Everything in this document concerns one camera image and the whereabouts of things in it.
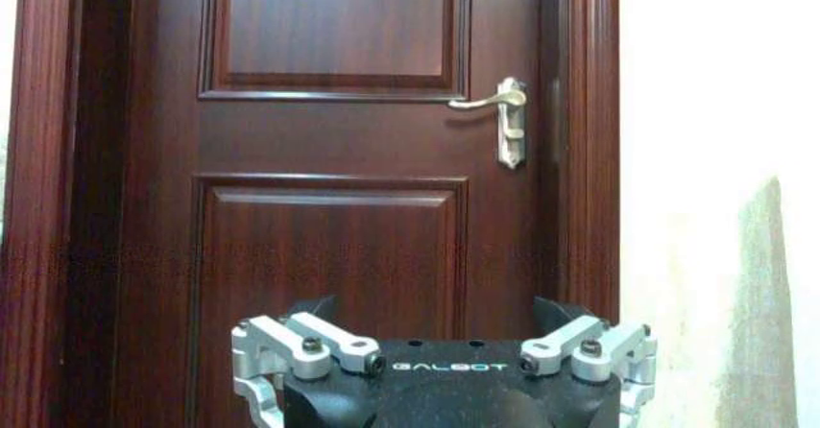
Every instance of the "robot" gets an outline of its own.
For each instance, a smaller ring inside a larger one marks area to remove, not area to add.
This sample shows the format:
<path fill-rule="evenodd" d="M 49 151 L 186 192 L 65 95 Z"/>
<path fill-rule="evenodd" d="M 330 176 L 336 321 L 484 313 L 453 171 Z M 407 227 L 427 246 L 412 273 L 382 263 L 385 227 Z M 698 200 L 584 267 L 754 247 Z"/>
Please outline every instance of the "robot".
<path fill-rule="evenodd" d="M 232 332 L 234 389 L 260 428 L 639 425 L 655 396 L 648 326 L 536 297 L 540 338 L 378 342 L 332 323 L 333 302 Z"/>

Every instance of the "wall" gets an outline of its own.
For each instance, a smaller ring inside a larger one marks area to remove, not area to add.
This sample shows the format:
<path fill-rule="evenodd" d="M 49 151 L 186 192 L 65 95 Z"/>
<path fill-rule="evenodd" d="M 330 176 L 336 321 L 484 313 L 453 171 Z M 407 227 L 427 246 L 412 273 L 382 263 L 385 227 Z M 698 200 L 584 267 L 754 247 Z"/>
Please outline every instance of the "wall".
<path fill-rule="evenodd" d="M 0 235 L 6 200 L 6 166 L 15 61 L 17 0 L 0 0 Z"/>
<path fill-rule="evenodd" d="M 622 0 L 622 317 L 644 426 L 820 426 L 820 0 Z"/>

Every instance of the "dark red door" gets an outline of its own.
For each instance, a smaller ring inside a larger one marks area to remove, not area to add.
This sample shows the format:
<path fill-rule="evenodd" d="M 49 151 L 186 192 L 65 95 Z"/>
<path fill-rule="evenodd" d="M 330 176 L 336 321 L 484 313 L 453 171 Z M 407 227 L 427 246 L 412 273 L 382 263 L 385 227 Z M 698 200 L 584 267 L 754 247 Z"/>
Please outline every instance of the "dark red door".
<path fill-rule="evenodd" d="M 555 263 L 548 0 L 135 0 L 114 420 L 250 423 L 230 330 L 532 335 Z M 527 158 L 497 161 L 528 84 Z"/>

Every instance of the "door lock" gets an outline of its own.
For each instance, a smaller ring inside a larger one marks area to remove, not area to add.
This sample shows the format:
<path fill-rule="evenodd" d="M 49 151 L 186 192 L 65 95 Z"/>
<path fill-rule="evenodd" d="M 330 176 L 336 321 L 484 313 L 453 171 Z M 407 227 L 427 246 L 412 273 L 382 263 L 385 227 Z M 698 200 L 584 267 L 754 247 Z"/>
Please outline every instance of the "door lock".
<path fill-rule="evenodd" d="M 524 106 L 527 105 L 525 84 L 516 78 L 507 78 L 499 85 L 499 92 L 487 99 L 475 102 L 452 100 L 452 109 L 472 110 L 491 105 L 499 106 L 499 162 L 516 169 L 525 158 L 525 124 Z"/>

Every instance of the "door molding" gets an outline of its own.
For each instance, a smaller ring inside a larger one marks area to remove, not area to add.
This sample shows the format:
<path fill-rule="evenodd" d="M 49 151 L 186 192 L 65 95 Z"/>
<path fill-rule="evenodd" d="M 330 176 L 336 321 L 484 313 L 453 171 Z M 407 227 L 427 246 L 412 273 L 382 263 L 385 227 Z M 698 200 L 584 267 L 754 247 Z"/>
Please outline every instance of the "door molding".
<path fill-rule="evenodd" d="M 0 424 L 22 427 L 87 422 L 83 414 L 107 417 L 119 190 L 94 185 L 113 178 L 117 183 L 123 166 L 123 123 L 101 121 L 125 119 L 129 24 L 122 18 L 131 0 L 18 2 L 0 254 Z M 618 0 L 560 0 L 559 11 L 560 237 L 549 283 L 563 300 L 616 321 Z M 119 19 L 114 33 L 107 28 L 113 17 Z M 94 137 L 91 145 L 99 148 L 81 147 L 77 136 Z M 78 196 L 105 212 L 95 216 L 75 210 Z M 87 230 L 74 233 L 73 221 Z M 70 236 L 99 243 L 101 251 L 71 254 Z M 70 277 L 70 257 L 97 261 L 98 272 Z M 99 369 L 73 365 L 79 345 Z M 83 397 L 65 390 L 70 379 L 95 392 Z"/>

